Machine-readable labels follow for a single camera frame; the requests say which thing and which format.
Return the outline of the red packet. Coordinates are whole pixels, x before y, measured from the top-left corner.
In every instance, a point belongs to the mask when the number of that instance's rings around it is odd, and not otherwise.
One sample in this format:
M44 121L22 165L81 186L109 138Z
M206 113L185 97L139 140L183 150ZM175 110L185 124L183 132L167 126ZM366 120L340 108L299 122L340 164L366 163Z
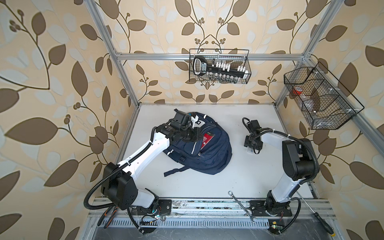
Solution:
M201 150L214 138L214 136L215 136L215 134L210 133L210 132L204 134L203 142L201 145Z

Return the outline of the navy blue student backpack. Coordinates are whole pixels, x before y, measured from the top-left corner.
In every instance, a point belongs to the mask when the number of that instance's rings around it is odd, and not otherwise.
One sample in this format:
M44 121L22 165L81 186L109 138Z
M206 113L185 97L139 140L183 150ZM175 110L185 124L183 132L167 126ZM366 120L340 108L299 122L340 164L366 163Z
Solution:
M197 142L178 140L164 150L164 153L175 162L183 165L173 169L164 176L192 169L204 174L220 173L230 162L232 147L227 132L208 115L196 112L199 117L203 138Z

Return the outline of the clear pen case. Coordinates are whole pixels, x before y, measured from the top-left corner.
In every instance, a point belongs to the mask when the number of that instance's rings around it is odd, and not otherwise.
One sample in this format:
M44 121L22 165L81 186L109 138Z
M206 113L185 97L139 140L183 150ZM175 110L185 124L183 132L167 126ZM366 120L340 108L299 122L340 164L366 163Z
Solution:
M247 153L252 155L256 153L256 150L254 148L247 147Z

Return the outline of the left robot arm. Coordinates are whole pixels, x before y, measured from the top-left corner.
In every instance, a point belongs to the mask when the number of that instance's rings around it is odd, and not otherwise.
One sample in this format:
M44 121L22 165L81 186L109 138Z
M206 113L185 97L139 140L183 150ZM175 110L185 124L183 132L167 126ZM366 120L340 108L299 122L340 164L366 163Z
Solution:
M142 171L173 142L197 142L203 138L196 127L199 116L176 110L172 119L151 130L150 139L128 158L118 164L109 163L103 178L86 194L84 207L88 210L126 210L132 219L131 207L141 207L152 215L160 212L159 197L149 189L138 189L135 181ZM111 203L94 206L89 203L92 194L100 189Z

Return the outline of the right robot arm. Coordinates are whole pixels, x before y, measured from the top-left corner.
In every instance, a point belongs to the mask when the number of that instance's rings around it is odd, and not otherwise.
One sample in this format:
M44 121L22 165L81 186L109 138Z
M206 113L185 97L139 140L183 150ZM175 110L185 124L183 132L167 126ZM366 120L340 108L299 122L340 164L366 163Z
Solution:
M293 197L305 183L312 181L319 172L319 163L308 139L297 139L289 134L271 128L261 128L256 120L242 119L243 125L249 131L246 137L248 143L268 144L282 151L284 174L278 184L268 192L261 209L272 217L281 215L288 209L291 201L298 202L298 209L285 226L272 224L269 232L272 235L282 235L298 218L301 208L301 198Z

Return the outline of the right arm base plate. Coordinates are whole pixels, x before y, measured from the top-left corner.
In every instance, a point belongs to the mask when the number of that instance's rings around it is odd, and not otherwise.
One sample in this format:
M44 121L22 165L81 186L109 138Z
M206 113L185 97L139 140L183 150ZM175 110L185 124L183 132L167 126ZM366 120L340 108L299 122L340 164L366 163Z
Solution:
M251 200L249 201L250 206L248 209L254 217L292 217L293 213L289 204L283 204L282 207L271 210L270 212L266 209L265 200Z

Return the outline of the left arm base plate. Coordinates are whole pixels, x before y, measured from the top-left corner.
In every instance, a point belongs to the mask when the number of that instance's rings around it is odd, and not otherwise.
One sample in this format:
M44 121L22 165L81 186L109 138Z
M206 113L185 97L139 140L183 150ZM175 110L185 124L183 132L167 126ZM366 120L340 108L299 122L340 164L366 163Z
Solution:
M149 216L168 216L172 211L173 201L170 199L159 199L155 201L149 208L139 207L138 214Z

